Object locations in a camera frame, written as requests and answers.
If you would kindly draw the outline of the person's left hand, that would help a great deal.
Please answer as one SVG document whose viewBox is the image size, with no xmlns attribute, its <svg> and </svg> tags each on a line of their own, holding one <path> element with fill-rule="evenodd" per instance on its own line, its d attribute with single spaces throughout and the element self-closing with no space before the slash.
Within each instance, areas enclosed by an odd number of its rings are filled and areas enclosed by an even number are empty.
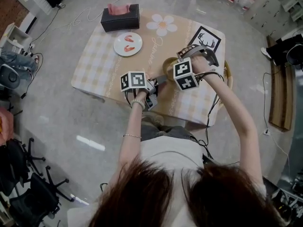
<svg viewBox="0 0 303 227">
<path fill-rule="evenodd" d="M 139 90 L 135 99 L 144 102 L 146 97 L 147 92 L 145 90 Z"/>
</svg>

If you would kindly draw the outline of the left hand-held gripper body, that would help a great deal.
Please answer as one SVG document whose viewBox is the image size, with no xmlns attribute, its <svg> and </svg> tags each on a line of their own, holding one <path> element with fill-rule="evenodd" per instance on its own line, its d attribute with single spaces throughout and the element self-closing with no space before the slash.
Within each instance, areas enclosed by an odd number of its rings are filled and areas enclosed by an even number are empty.
<svg viewBox="0 0 303 227">
<path fill-rule="evenodd" d="M 122 75 L 120 89 L 129 105 L 131 103 L 128 99 L 128 93 L 132 92 L 136 98 L 139 89 L 145 90 L 147 93 L 144 110 L 152 110 L 158 103 L 158 81 L 157 79 L 147 79 L 144 71 L 129 71 Z"/>
</svg>

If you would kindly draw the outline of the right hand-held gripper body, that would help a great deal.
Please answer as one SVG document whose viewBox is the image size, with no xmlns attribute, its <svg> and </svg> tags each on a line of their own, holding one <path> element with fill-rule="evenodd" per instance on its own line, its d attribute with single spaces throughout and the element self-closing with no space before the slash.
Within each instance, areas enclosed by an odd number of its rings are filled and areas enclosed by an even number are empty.
<svg viewBox="0 0 303 227">
<path fill-rule="evenodd" d="M 183 61 L 173 65 L 173 78 L 180 91 L 199 87 L 190 58 L 185 58 Z"/>
</svg>

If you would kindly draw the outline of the person's right hand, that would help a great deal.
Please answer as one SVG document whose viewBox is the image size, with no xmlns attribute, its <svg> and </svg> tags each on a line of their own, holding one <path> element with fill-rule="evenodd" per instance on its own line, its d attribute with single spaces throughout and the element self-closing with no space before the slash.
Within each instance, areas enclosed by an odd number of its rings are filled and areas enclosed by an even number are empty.
<svg viewBox="0 0 303 227">
<path fill-rule="evenodd" d="M 192 57 L 191 63 L 192 63 L 193 72 L 195 74 L 205 73 L 211 70 L 207 60 L 201 55 Z"/>
</svg>

